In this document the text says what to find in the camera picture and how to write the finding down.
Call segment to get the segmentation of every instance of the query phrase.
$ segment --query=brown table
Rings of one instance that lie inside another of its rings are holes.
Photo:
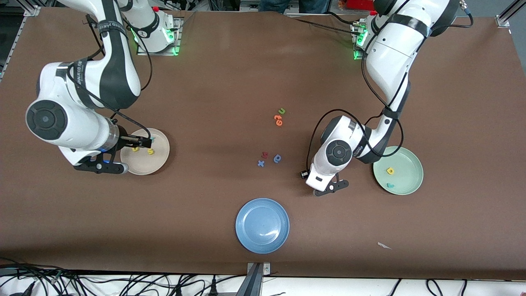
[[[349,188],[322,198],[298,176],[316,122],[332,108],[361,120],[382,108],[348,34],[277,13],[196,13],[180,55],[153,57],[149,88],[125,112],[166,133],[167,164],[150,176],[96,175],[24,122],[42,67],[97,48],[83,19],[66,8],[29,18],[0,84],[2,255],[70,269],[237,274],[269,261],[296,276],[526,277],[526,79],[492,18],[428,40],[411,70],[401,120],[422,187],[391,195],[354,160],[341,173]],[[135,66],[145,83],[147,57]],[[282,161],[258,167],[262,151]],[[262,196],[291,223],[269,255],[244,249],[234,230],[239,209]]]

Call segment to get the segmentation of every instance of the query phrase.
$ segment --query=power cord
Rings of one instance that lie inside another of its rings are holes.
[[[396,282],[396,284],[394,284],[395,286],[393,287],[393,289],[391,290],[391,293],[388,295],[388,296],[393,296],[396,292],[396,288],[398,288],[398,285],[400,284],[400,282],[402,281],[402,279],[398,279],[398,281]]]
[[[210,292],[208,292],[208,296],[217,296],[219,293],[217,292],[216,287],[216,275],[214,274],[214,277],[212,278],[212,284],[210,285]]]
[[[468,286],[468,280],[464,279],[463,281],[464,281],[464,285],[462,285],[462,290],[460,291],[460,296],[464,296],[464,292],[466,291],[466,287]],[[428,289],[429,293],[431,293],[433,296],[438,296],[431,290],[431,287],[429,287],[429,283],[430,282],[433,283],[435,285],[435,287],[437,287],[437,290],[438,290],[438,293],[440,294],[440,296],[444,296],[442,294],[442,290],[440,289],[440,286],[438,286],[438,283],[434,279],[426,280],[426,288]]]
[[[304,19],[297,19],[297,18],[295,18],[295,20],[300,21],[300,22],[303,22],[303,23],[311,24],[311,25],[314,25],[314,26],[318,26],[318,27],[323,27],[323,28],[331,29],[331,30],[334,30],[334,31],[345,32],[345,33],[349,33],[349,34],[353,34],[353,35],[359,35],[359,34],[360,34],[360,33],[358,33],[358,32],[352,32],[352,31],[349,31],[349,30],[344,30],[344,29],[340,29],[340,28],[335,28],[335,27],[331,27],[331,26],[324,25],[324,24],[318,24],[318,23],[314,23],[314,22],[306,21],[306,20],[304,20]]]
[[[346,21],[345,19],[341,18],[339,15],[337,15],[334,12],[326,11],[326,12],[324,12],[324,14],[330,14],[330,15],[334,16],[335,18],[337,18],[340,22],[342,22],[344,24],[352,25],[352,22]]]
[[[224,281],[227,281],[227,280],[230,280],[230,279],[233,279],[233,278],[238,278],[238,277],[245,277],[246,274],[240,274],[240,275],[232,275],[231,277],[227,277],[227,278],[224,278],[224,279],[220,279],[218,281],[216,281],[216,284],[219,284],[221,282],[224,282]],[[212,284],[204,287],[202,290],[200,290],[199,292],[197,292],[194,296],[198,296],[198,295],[203,295],[203,293],[205,293],[205,291],[212,287]]]
[[[98,53],[101,52],[101,48],[99,48],[97,51],[96,51],[96,54],[94,55],[97,55]],[[145,130],[146,133],[148,134],[148,137],[147,139],[151,138],[151,133],[150,131],[142,124],[138,123],[137,121],[131,119],[130,117],[124,115],[123,113],[121,113],[119,110],[111,107],[108,103],[104,102],[103,100],[101,100],[98,96],[94,95],[92,92],[90,92],[86,87],[82,86],[78,81],[76,81],[72,75],[71,75],[71,69],[73,68],[74,66],[74,63],[71,63],[68,67],[67,67],[67,77],[75,84],[75,86],[83,91],[85,91],[88,95],[90,95],[92,98],[94,98],[95,100],[99,101],[105,108],[107,109],[110,109],[111,111],[113,111],[115,114],[119,115],[120,117],[126,119],[127,121],[130,121],[131,123],[139,126],[141,129]]]
[[[129,26],[130,31],[134,32],[132,29],[132,25],[129,23],[129,21],[125,18],[123,18],[123,21]],[[148,82],[146,82],[146,85],[140,89],[141,91],[143,91],[148,87],[148,85],[150,85],[151,77],[154,73],[154,65],[151,62],[150,52],[148,51],[148,48],[146,48],[146,44],[144,44],[143,38],[139,34],[135,34],[135,32],[134,32],[134,35],[139,38],[141,44],[143,45],[144,51],[146,52],[146,55],[148,56],[148,61],[150,62],[150,76],[148,77]]]

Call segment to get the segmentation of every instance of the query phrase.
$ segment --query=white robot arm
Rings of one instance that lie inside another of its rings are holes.
[[[94,110],[128,108],[141,90],[119,6],[112,0],[60,1],[96,17],[106,54],[99,61],[87,57],[44,66],[37,99],[26,111],[27,127],[41,140],[57,145],[77,170],[126,173],[126,164],[113,162],[115,153],[124,146],[150,148],[151,139],[128,135],[115,120]],[[104,161],[103,153],[111,154],[111,160]]]
[[[362,27],[364,33],[355,37],[355,46],[363,49],[367,71],[385,94],[386,106],[374,130],[346,116],[330,121],[306,181],[320,192],[329,191],[332,178],[352,157],[363,163],[382,157],[409,95],[408,72],[418,50],[426,38],[439,35],[454,21],[459,2],[375,0],[374,5],[379,14],[355,25]]]
[[[145,52],[157,53],[174,44],[174,18],[160,11],[153,11],[148,0],[117,0],[119,9],[130,22],[133,32],[141,39],[137,45]]]

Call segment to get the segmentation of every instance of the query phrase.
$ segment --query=black stripe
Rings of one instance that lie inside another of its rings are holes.
[[[374,17],[372,19],[372,22],[371,22],[371,27],[372,27],[372,32],[377,35],[378,34],[378,31],[380,30],[380,28],[376,25],[376,17]]]
[[[105,19],[97,23],[97,29],[99,31],[99,34],[108,32],[109,30],[118,30],[126,37],[126,39],[128,39],[128,35],[126,34],[124,26],[119,22],[108,21],[107,19]]]
[[[115,9],[114,1],[102,1],[102,5],[106,20],[120,23],[117,19],[120,12]],[[100,98],[115,109],[128,108],[137,100],[126,78],[124,51],[129,51],[129,47],[123,47],[119,30],[110,30],[105,34],[109,34],[112,54],[100,76]]]
[[[407,88],[406,91],[403,94],[402,100],[400,101],[400,105],[398,106],[398,110],[402,111],[403,106],[406,103],[407,97],[409,96],[409,92],[411,91],[411,82],[407,81]],[[383,155],[384,151],[386,150],[387,144],[389,142],[389,139],[391,138],[391,134],[393,133],[393,130],[395,129],[395,126],[397,125],[396,120],[391,120],[389,123],[389,127],[387,128],[387,132],[385,135],[383,135],[382,139],[376,144],[373,148],[376,151],[376,153]],[[380,156],[374,154],[372,151],[367,152],[365,155],[361,157],[357,157],[357,159],[365,164],[377,162],[380,160]]]
[[[519,1],[520,1],[520,0],[515,0],[515,1],[513,1],[513,3],[510,4],[510,6],[506,7],[506,9],[502,12],[501,15],[506,14],[508,11],[510,11],[510,9],[512,9],[515,5],[517,5],[517,3],[518,3]]]
[[[133,0],[128,0],[128,4],[124,7],[119,7],[119,10],[122,12],[129,11],[133,7]]]
[[[92,101],[92,98],[88,95],[88,93],[84,90],[86,88],[86,63],[87,59],[83,58],[81,60],[78,60],[74,62],[73,66],[73,78],[82,85],[83,88],[75,87],[75,91],[77,92],[78,98],[80,101],[90,109],[97,109],[97,105],[95,105]]]
[[[139,36],[142,37],[142,38],[150,37],[150,34],[159,27],[159,15],[156,14],[156,13],[154,13],[154,15],[155,15],[155,18],[154,18],[154,21],[151,24],[149,24],[148,26],[146,26],[144,28],[132,27],[133,31],[135,31],[135,33],[139,34]]]
[[[367,147],[367,141],[369,140],[369,138],[371,138],[371,128],[368,126],[364,126],[364,128],[365,128],[365,134],[362,135],[362,139],[360,140],[360,143],[358,143],[355,150],[352,152],[352,156],[354,157],[360,155],[362,150],[365,147]]]
[[[400,25],[404,25],[407,27],[410,27],[411,29],[417,31],[418,33],[422,34],[424,38],[429,37],[431,35],[431,28],[428,27],[426,24],[424,24],[419,19],[416,19],[411,16],[402,15],[402,14],[393,14],[389,17],[387,20],[388,23],[396,23]]]
[[[509,21],[509,20],[511,19],[511,17],[514,16],[515,13],[517,13],[519,10],[521,10],[521,8],[522,8],[524,5],[526,5],[526,2],[522,3],[522,5],[521,5],[519,8],[515,9],[515,11],[514,11],[512,14],[510,14],[510,16],[508,16],[508,18],[506,18],[506,19],[504,20],[504,22]]]

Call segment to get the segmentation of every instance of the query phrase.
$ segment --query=person's legs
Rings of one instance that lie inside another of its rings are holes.
[[[259,0],[258,11],[275,11],[284,13],[290,0]]]
[[[329,0],[299,0],[299,13],[324,13]]]

